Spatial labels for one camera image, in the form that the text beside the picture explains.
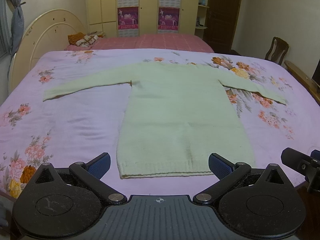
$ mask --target bedspread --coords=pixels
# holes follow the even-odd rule
[[[102,152],[111,168],[101,179],[127,197],[191,197],[218,179],[214,175],[120,179],[116,145],[131,87],[128,84],[82,90],[42,102],[43,92],[104,69],[137,62],[210,65],[231,71],[284,96],[287,105],[257,94],[225,88],[252,145],[256,165],[279,163],[296,186],[304,177],[281,164],[291,147],[310,154],[320,150],[320,108],[311,95],[279,65],[255,58],[164,49],[59,51],[45,54],[0,107],[0,189],[18,197],[43,162],[68,167]],[[234,139],[225,134],[228,141]]]
[[[195,35],[164,33],[145,34],[129,38],[99,38],[89,47],[69,45],[65,50],[91,49],[175,49],[197,52],[213,52],[211,47]]]

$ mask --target blue gripper pad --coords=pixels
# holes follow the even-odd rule
[[[318,160],[318,161],[320,161],[320,151],[318,151],[318,150],[313,150],[313,151],[311,152],[310,157],[311,157],[311,158],[314,158],[314,159],[316,159],[316,160]]]
[[[96,177],[101,179],[104,174],[110,169],[111,158],[108,153],[103,153],[86,164],[86,170]]]
[[[231,172],[233,172],[233,166],[233,163],[222,158],[218,154],[212,153],[209,156],[209,169],[214,175],[217,176],[218,179],[223,179],[225,176],[228,176]]]

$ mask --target sweater ribbed hem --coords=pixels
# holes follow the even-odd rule
[[[209,175],[208,160],[166,163],[118,162],[121,178]]]

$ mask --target headboard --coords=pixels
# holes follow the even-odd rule
[[[35,19],[25,30],[19,50],[14,55],[9,72],[11,93],[36,65],[42,55],[49,51],[64,50],[68,35],[86,33],[86,28],[71,12],[55,9]]]

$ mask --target blue curtain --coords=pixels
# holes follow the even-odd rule
[[[11,23],[11,40],[10,40],[10,55],[13,55],[18,51],[23,31],[24,31],[24,18],[21,5],[25,4],[25,2],[21,3],[21,0],[10,0],[12,5],[14,6],[14,12],[12,16]]]

